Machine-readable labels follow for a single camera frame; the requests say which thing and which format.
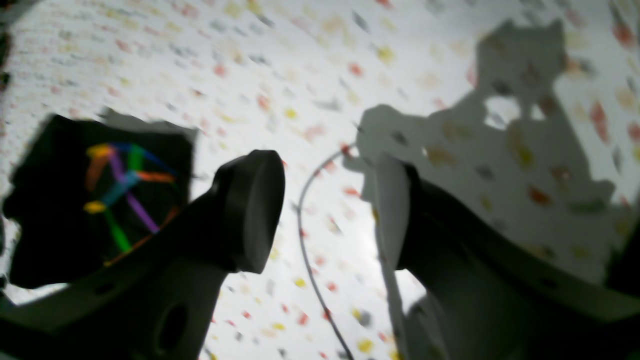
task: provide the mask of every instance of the cable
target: cable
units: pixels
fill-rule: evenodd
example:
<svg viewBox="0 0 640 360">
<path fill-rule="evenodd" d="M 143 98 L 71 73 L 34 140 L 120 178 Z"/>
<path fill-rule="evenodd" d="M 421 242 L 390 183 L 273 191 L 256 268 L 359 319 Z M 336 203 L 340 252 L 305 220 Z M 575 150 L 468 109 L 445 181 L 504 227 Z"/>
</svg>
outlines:
<svg viewBox="0 0 640 360">
<path fill-rule="evenodd" d="M 316 280 L 314 279 L 314 274 L 313 271 L 311 270 L 311 265 L 309 264 L 309 257 L 307 256 L 307 248 L 305 246 L 305 240 L 302 237 L 302 203 L 305 200 L 305 195 L 307 194 L 307 190 L 309 189 L 309 186 L 311 185 L 311 183 L 313 182 L 313 180 L 316 178 L 316 175 L 322 171 L 322 169 L 324 169 L 325 166 L 327 166 L 327 164 L 329 164 L 330 162 L 332 162 L 333 160 L 335 160 L 336 158 L 338 158 L 340 155 L 343 155 L 345 151 L 348 151 L 350 149 L 352 149 L 355 146 L 355 143 L 351 143 L 349 145 L 346 146 L 342 146 L 342 148 L 337 151 L 335 154 L 331 155 L 327 160 L 325 160 L 322 164 L 320 164 L 319 167 L 317 167 L 314 172 L 311 174 L 311 177 L 309 178 L 309 180 L 307 180 L 307 183 L 305 184 L 305 187 L 302 189 L 302 193 L 300 193 L 300 200 L 298 201 L 298 208 L 296 209 L 296 212 L 298 213 L 298 236 L 300 237 L 300 247 L 302 249 L 302 256 L 305 259 L 305 266 L 307 267 L 307 272 L 309 273 L 309 278 L 311 279 L 311 285 L 314 287 L 314 291 L 316 292 L 316 296 L 318 297 L 318 300 L 320 301 L 320 305 L 322 305 L 322 309 L 324 310 L 324 313 L 326 315 L 327 320 L 329 320 L 329 323 L 331 324 L 331 327 L 333 327 L 333 332 L 335 333 L 335 336 L 338 338 L 338 341 L 340 341 L 340 344 L 342 345 L 346 355 L 347 355 L 347 359 L 349 360 L 354 360 L 353 359 L 353 354 L 351 353 L 349 347 L 347 346 L 347 343 L 344 341 L 344 338 L 342 337 L 342 334 L 340 333 L 340 331 L 338 330 L 338 327 L 336 326 L 335 322 L 333 321 L 333 317 L 331 316 L 331 313 L 329 312 L 329 309 L 327 309 L 326 304 L 324 303 L 324 299 L 322 298 L 322 295 L 320 295 L 320 290 L 318 289 L 318 285 L 316 284 Z"/>
</svg>

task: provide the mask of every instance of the gray wire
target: gray wire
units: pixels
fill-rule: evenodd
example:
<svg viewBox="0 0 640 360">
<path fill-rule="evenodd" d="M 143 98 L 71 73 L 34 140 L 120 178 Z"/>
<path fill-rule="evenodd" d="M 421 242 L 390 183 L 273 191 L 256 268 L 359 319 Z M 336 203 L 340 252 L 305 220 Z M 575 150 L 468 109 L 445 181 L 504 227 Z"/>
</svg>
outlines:
<svg viewBox="0 0 640 360">
<path fill-rule="evenodd" d="M 347 145 L 348 147 L 347 149 L 350 150 L 354 146 L 355 146 L 355 143 L 351 143 Z M 317 167 L 314 170 L 313 174 L 311 174 L 311 176 L 309 177 L 309 180 L 307 180 L 305 187 L 302 189 L 302 193 L 300 194 L 300 200 L 298 201 L 298 208 L 296 209 L 296 212 L 298 213 L 298 234 L 299 234 L 298 236 L 300 237 L 300 248 L 302 249 L 302 256 L 305 259 L 305 266 L 307 267 L 307 272 L 309 273 L 309 278 L 311 279 L 311 285 L 314 287 L 314 291 L 316 292 L 316 296 L 320 301 L 320 305 L 322 305 L 322 309 L 324 310 L 326 318 L 327 320 L 329 320 L 331 327 L 333 327 L 333 332 L 335 333 L 335 336 L 338 338 L 338 341 L 342 345 L 346 353 L 347 359 L 354 360 L 353 354 L 349 350 L 347 343 L 344 341 L 342 334 L 340 333 L 340 331 L 338 330 L 338 327 L 333 321 L 333 317 L 329 313 L 329 309 L 327 309 L 326 304 L 324 303 L 324 299 L 322 298 L 322 295 L 320 295 L 320 290 L 318 289 L 318 285 L 316 284 L 316 280 L 314 279 L 314 274 L 313 274 L 313 271 L 311 270 L 311 265 L 309 263 L 309 257 L 307 256 L 307 248 L 305 246 L 305 240 L 302 238 L 302 203 L 305 200 L 305 195 L 307 194 L 307 190 L 309 189 L 309 186 L 311 185 L 313 180 L 316 178 L 316 175 L 320 171 L 322 171 L 322 169 L 324 169 L 324 167 L 327 166 L 327 164 L 329 164 L 331 161 L 340 157 L 343 151 L 344 151 L 344 147 L 341 150 L 337 151 L 335 154 L 331 155 L 327 160 L 325 160 L 322 164 L 320 164 L 319 167 Z"/>
</svg>

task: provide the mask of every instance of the green line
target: green line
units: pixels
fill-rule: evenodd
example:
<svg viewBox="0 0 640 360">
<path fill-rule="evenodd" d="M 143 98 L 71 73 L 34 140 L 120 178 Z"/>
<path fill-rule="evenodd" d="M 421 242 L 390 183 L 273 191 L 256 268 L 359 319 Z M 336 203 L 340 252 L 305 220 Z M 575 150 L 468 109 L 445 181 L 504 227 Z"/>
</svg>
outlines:
<svg viewBox="0 0 640 360">
<path fill-rule="evenodd" d="M 145 157 L 140 146 L 132 144 L 129 149 L 129 170 L 142 170 L 142 160 Z"/>
<path fill-rule="evenodd" d="M 109 209 L 104 211 L 104 215 L 106 216 L 109 227 L 111 228 L 111 234 L 120 247 L 120 250 L 122 250 L 122 252 L 131 250 L 131 245 L 129 245 L 129 242 L 127 241 L 127 236 L 124 234 L 124 231 L 122 231 L 122 229 L 118 226 L 116 219 L 113 218 L 113 215 L 111 214 Z"/>
</svg>

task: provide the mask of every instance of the mounting hole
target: mounting hole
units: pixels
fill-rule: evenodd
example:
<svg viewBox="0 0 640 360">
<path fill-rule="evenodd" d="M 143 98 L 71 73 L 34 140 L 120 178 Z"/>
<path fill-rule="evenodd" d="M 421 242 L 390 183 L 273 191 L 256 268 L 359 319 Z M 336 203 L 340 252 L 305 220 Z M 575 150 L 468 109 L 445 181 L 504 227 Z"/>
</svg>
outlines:
<svg viewBox="0 0 640 360">
<path fill-rule="evenodd" d="M 540 279 L 540 284 L 544 285 L 545 287 L 551 289 L 551 290 L 555 290 L 558 289 L 558 283 L 551 280 L 551 279 L 547 279 L 547 278 L 541 278 Z"/>
<path fill-rule="evenodd" d="M 161 352 L 173 349 L 187 327 L 187 307 L 184 304 L 174 306 L 164 318 L 158 337 L 158 348 Z"/>
<path fill-rule="evenodd" d="M 106 284 L 102 284 L 102 285 L 98 286 L 95 289 L 94 294 L 96 294 L 96 295 L 104 295 L 104 294 L 108 293 L 109 291 L 113 290 L 114 287 L 115 287 L 115 284 L 113 284 L 112 282 L 107 282 Z"/>
</svg>

